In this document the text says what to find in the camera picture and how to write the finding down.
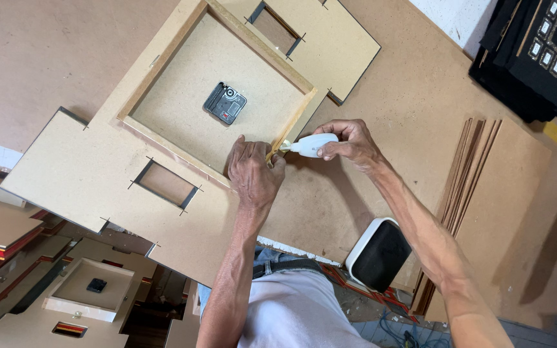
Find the wooden box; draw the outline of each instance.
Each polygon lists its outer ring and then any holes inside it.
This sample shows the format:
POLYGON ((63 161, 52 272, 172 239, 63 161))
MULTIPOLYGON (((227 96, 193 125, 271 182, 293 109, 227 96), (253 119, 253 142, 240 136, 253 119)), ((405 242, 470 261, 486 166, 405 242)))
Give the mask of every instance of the wooden box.
POLYGON ((42 308, 69 314, 80 312, 81 316, 112 322, 117 314, 134 271, 107 265, 85 257, 66 269, 64 276, 44 299, 42 308), (92 279, 106 281, 102 292, 89 291, 92 279))

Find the belt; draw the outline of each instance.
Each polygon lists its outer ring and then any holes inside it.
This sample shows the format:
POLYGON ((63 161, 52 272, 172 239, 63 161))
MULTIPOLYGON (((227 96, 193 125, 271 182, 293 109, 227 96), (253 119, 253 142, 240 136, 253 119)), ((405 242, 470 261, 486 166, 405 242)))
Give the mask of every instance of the belt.
POLYGON ((252 278, 257 279, 272 273, 286 271, 311 271, 324 275, 319 264, 311 259, 295 259, 284 262, 266 261, 263 265, 252 268, 252 278))

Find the hand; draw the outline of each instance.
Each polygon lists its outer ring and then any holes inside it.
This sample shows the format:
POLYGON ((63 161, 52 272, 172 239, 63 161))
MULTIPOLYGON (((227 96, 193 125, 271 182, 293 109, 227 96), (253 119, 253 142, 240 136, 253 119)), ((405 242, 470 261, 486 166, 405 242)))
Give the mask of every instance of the hand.
POLYGON ((271 150, 267 142, 244 141, 243 135, 233 144, 227 159, 228 175, 238 192, 241 207, 269 211, 274 202, 285 179, 286 162, 274 154, 270 159, 274 167, 270 169, 266 155, 271 150))
POLYGON ((332 120, 317 127, 313 134, 334 133, 340 142, 329 142, 318 156, 330 161, 337 155, 350 160, 357 170, 370 175, 377 164, 390 167, 363 120, 332 120))

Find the man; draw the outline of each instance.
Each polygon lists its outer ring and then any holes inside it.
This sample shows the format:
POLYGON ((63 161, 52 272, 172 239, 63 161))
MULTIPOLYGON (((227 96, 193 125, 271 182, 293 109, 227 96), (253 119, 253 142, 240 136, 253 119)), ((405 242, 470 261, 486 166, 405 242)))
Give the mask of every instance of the man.
MULTIPOLYGON (((459 245, 407 188, 366 124, 334 120, 313 133, 321 132, 336 134, 340 142, 327 143, 318 156, 350 160, 388 203, 423 271, 444 297, 455 346, 512 347, 478 292, 459 245)), ((202 314, 197 347, 375 347, 350 326, 331 283, 306 266, 308 260, 269 250, 256 255, 257 234, 285 178, 285 159, 274 154, 270 169, 264 161, 269 152, 267 143, 246 142, 240 136, 229 155, 228 174, 240 202, 231 243, 202 314), (252 281, 255 259, 263 265, 256 267, 252 281)))

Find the white container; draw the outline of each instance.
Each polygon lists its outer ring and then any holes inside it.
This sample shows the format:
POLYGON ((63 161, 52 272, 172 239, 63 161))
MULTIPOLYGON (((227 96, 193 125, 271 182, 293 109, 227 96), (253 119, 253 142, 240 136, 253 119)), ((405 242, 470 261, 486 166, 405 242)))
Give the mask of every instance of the white container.
POLYGON ((317 156, 317 151, 320 147, 330 141, 338 142, 337 136, 332 133, 314 134, 312 136, 304 137, 298 140, 298 142, 294 142, 291 146, 282 146, 280 149, 297 152, 306 157, 319 158, 319 156, 317 156))

